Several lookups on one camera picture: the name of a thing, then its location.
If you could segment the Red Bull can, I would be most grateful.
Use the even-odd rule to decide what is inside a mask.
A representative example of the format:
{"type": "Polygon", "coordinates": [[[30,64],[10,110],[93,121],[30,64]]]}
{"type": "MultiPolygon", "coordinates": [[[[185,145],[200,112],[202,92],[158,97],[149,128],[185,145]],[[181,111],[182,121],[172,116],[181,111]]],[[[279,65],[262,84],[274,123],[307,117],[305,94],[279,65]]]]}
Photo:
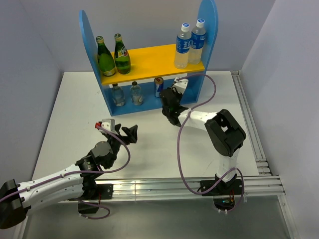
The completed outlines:
{"type": "Polygon", "coordinates": [[[164,80],[162,77],[156,77],[154,79],[154,84],[155,84],[155,97],[159,98],[160,97],[160,92],[163,90],[163,83],[164,80]]]}

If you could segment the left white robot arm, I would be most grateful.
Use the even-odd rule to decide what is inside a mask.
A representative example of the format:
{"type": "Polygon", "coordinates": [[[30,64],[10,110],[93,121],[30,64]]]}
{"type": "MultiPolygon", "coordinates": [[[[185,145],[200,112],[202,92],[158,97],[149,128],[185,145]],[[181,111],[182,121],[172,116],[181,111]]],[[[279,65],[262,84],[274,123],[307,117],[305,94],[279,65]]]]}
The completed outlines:
{"type": "Polygon", "coordinates": [[[113,173],[111,167],[121,147],[138,140],[138,126],[130,128],[104,119],[95,128],[106,137],[71,166],[28,182],[11,179],[0,188],[0,228],[12,228],[36,210],[65,200],[84,203],[97,193],[96,178],[113,173]]]}

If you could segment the green Perrier bottle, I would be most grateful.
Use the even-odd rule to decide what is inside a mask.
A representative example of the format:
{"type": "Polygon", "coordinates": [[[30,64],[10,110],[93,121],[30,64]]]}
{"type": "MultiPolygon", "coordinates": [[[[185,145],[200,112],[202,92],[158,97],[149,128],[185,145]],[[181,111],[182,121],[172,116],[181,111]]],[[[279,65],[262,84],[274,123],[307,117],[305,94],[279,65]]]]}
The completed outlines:
{"type": "Polygon", "coordinates": [[[114,35],[115,52],[114,59],[117,70],[120,74],[128,74],[131,71],[131,60],[129,53],[122,41],[122,36],[119,33],[114,35]]]}
{"type": "Polygon", "coordinates": [[[96,42],[98,46],[98,65],[103,75],[110,77],[116,72],[115,62],[111,52],[108,50],[104,43],[104,38],[102,36],[96,37],[96,42]]]}

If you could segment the clear glass bottle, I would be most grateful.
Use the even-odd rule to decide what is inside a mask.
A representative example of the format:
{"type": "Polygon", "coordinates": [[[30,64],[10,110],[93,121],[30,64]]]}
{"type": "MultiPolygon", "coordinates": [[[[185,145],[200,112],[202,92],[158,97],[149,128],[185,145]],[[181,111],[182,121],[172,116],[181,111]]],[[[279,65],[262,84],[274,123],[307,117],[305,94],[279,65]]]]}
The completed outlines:
{"type": "Polygon", "coordinates": [[[111,92],[114,104],[118,107],[124,106],[126,101],[123,89],[118,84],[112,86],[111,92]]]}
{"type": "Polygon", "coordinates": [[[141,87],[137,84],[136,81],[132,82],[130,88],[132,103],[136,106],[139,106],[143,103],[143,94],[141,87]]]}

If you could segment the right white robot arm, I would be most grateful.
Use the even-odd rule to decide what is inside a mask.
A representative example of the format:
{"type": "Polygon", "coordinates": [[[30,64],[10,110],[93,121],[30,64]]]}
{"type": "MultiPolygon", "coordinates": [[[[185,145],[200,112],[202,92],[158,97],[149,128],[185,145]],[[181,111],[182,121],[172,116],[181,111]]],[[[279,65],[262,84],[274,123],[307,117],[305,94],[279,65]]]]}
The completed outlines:
{"type": "Polygon", "coordinates": [[[185,187],[193,194],[204,195],[210,193],[213,189],[221,194],[227,194],[236,181],[237,172],[241,177],[241,194],[244,194],[244,179],[240,169],[237,168],[237,156],[240,148],[246,139],[246,133],[239,125],[233,115],[225,109],[219,112],[199,112],[194,106],[186,108],[180,105],[182,94],[174,88],[168,88],[160,92],[160,100],[162,103],[162,113],[169,122],[179,127],[177,135],[177,163],[181,179],[185,187]],[[214,146],[214,149],[220,155],[219,168],[215,174],[215,183],[202,192],[191,189],[188,185],[181,166],[180,159],[180,137],[184,127],[192,127],[203,130],[214,146]]]}

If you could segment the blue and yellow wooden shelf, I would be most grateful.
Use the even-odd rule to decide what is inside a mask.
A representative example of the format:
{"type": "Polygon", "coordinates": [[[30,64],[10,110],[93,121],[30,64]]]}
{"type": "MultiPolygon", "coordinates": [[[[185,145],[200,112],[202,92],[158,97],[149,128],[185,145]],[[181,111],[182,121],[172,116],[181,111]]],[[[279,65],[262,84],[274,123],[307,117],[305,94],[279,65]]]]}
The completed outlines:
{"type": "Polygon", "coordinates": [[[175,44],[137,48],[128,51],[133,64],[130,73],[126,75],[116,73],[114,76],[106,77],[100,72],[98,66],[98,48],[87,14],[84,10],[79,11],[78,19],[84,47],[111,116],[162,108],[160,99],[155,97],[154,78],[156,77],[163,77],[164,87],[167,88],[172,85],[176,75],[187,74],[189,83],[181,102],[186,105],[198,101],[204,77],[197,76],[196,73],[205,73],[207,71],[218,33],[218,11],[215,1],[203,0],[199,7],[198,18],[204,19],[204,27],[207,32],[201,62],[199,64],[189,64],[184,69],[176,68],[173,64],[175,44]],[[121,107],[115,105],[110,89],[111,84],[127,83],[144,79],[146,79],[147,82],[141,83],[144,97],[142,105],[133,105],[129,85],[122,87],[126,99],[125,105],[121,107]]]}

